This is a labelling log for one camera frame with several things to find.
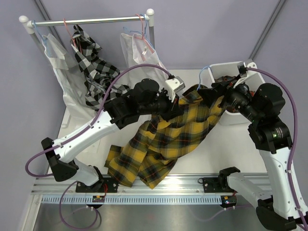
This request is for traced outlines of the blue hanger of yellow shirt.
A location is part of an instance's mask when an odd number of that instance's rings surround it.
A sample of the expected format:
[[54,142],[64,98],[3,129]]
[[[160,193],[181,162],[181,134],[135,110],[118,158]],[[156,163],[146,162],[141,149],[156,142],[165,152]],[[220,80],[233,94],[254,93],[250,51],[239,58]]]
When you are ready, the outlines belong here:
[[197,90],[201,89],[201,86],[204,85],[206,87],[210,87],[213,83],[212,72],[210,66],[203,67],[199,72],[199,83]]

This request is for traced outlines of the yellow black plaid shirt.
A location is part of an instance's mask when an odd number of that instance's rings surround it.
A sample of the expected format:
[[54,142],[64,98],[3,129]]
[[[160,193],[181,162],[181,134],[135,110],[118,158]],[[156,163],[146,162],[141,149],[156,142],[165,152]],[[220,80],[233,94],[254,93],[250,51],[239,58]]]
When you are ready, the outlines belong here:
[[108,175],[127,187],[139,177],[154,189],[180,157],[195,150],[226,110],[219,107],[222,97],[207,107],[196,88],[190,87],[179,101],[183,115],[170,121],[154,115],[125,146],[112,145],[104,165]]

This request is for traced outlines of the light blue wire hanger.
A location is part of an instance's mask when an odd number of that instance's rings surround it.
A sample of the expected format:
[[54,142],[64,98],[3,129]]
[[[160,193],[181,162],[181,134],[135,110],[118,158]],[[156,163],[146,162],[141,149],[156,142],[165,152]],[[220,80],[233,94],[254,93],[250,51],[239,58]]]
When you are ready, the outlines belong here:
[[145,59],[143,59],[144,56],[141,53],[139,41],[141,38],[141,32],[130,30],[126,27],[123,27],[123,30],[124,33],[121,33],[120,35],[120,42],[127,67],[138,64],[154,64],[165,68],[163,63],[160,61],[154,47],[154,53],[151,56],[146,56]]

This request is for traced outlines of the red brown plaid shirt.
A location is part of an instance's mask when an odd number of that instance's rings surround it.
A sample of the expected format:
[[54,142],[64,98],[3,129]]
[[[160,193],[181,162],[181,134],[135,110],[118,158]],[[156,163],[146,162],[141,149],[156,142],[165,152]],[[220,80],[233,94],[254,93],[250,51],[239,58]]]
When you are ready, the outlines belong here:
[[[231,77],[231,76],[222,76],[222,77],[219,77],[219,78],[215,79],[214,82],[215,83],[225,82],[225,81],[233,80],[234,78],[235,77]],[[255,91],[254,90],[250,90],[250,94],[253,97],[254,94],[255,94]],[[237,113],[237,110],[235,110],[232,106],[227,106],[227,111],[229,113]]]

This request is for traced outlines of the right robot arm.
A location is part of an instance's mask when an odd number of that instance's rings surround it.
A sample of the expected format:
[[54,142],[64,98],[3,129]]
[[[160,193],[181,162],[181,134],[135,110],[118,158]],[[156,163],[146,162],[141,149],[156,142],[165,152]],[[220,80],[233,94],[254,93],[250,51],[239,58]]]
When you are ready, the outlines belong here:
[[221,98],[220,108],[231,106],[250,121],[248,132],[266,167],[271,192],[267,193],[253,184],[236,167],[221,170],[218,186],[223,191],[233,190],[243,196],[256,210],[260,223],[271,231],[291,231],[308,222],[308,207],[300,199],[299,187],[293,196],[288,174],[293,166],[288,163],[295,144],[288,127],[279,114],[285,105],[280,87],[261,84],[252,95],[242,78],[213,83],[200,89],[208,107]]

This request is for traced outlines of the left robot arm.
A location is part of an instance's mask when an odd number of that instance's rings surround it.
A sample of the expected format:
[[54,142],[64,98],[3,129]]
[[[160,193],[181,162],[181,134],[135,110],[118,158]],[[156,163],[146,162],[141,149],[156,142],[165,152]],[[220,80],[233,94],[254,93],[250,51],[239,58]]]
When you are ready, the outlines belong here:
[[54,179],[74,180],[90,192],[100,191],[104,178],[99,169],[78,161],[76,156],[101,138],[136,123],[141,115],[159,115],[166,121],[182,115],[178,93],[184,88],[180,77],[166,80],[162,89],[156,81],[143,79],[124,95],[110,100],[92,121],[63,138],[45,138],[41,144]]

